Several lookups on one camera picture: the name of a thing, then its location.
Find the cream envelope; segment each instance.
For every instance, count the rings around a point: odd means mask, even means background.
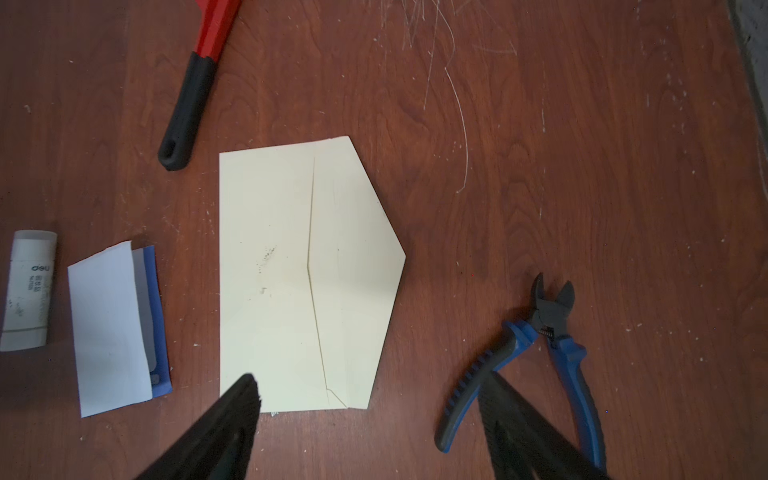
[[[349,137],[222,153],[220,391],[368,408],[406,255]]]

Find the white glue stick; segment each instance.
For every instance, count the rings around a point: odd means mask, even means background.
[[[0,352],[45,345],[56,233],[19,230],[13,236]]]

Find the tabletop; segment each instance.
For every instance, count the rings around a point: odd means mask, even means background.
[[[406,265],[367,410],[260,417],[249,478],[492,478],[459,375],[571,280],[615,478],[768,468],[768,167],[720,0],[243,0],[189,166],[157,149],[191,0],[0,5],[0,269],[59,234],[48,344],[0,354],[7,478],[132,478],[219,395],[218,154],[349,135]],[[155,245],[174,391],[80,418],[66,266]],[[5,291],[6,276],[0,276]],[[573,442],[543,339],[502,375]]]

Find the red tool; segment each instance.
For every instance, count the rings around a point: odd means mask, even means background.
[[[221,49],[230,34],[240,1],[197,0],[197,6],[203,12],[197,46],[190,56],[174,114],[157,152],[157,158],[166,170],[181,170],[190,161]]]

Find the blue pliers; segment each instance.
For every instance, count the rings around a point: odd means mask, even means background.
[[[605,471],[605,444],[600,417],[579,366],[587,350],[568,335],[566,325],[575,300],[571,282],[566,282],[554,302],[546,300],[544,274],[538,274],[531,288],[532,311],[528,319],[516,323],[504,322],[502,340],[480,355],[458,381],[435,434],[435,445],[441,452],[448,453],[450,450],[456,430],[477,397],[483,381],[491,372],[500,370],[527,350],[541,334],[548,339],[552,362],[576,417],[581,453],[594,466]]]

